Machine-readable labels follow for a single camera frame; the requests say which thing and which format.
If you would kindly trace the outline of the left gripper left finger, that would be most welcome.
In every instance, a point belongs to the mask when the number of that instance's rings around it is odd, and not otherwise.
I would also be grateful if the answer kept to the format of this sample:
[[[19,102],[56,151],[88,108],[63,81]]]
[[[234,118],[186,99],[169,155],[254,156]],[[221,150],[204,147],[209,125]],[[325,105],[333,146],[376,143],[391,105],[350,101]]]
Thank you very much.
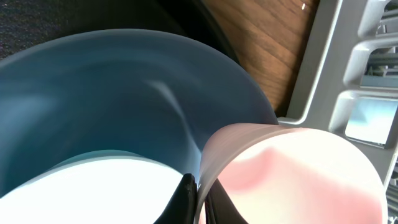
[[[184,174],[164,211],[154,224],[193,224],[197,209],[197,183]]]

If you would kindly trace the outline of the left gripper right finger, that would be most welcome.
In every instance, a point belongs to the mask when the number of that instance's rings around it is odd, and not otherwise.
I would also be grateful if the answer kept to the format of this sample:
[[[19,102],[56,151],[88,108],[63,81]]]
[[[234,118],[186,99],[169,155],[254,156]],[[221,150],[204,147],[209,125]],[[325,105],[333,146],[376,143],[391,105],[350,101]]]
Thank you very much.
[[[216,179],[205,199],[206,224],[248,224]]]

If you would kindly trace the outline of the pink cup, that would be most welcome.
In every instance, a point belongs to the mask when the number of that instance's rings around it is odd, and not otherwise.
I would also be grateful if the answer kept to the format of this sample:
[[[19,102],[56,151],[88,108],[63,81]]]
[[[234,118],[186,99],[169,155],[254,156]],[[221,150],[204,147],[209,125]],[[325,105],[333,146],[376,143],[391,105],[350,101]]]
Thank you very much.
[[[247,223],[386,223],[383,183],[346,139],[318,129],[238,123],[203,148],[196,215],[218,179]]]

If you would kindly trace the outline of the light blue bowl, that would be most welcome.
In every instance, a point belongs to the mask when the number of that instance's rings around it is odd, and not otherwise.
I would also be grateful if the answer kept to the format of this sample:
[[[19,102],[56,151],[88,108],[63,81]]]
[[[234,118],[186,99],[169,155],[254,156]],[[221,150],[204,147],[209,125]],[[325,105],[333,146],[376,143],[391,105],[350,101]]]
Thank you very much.
[[[1,223],[154,223],[181,179],[175,169],[143,157],[76,161],[1,197]]]

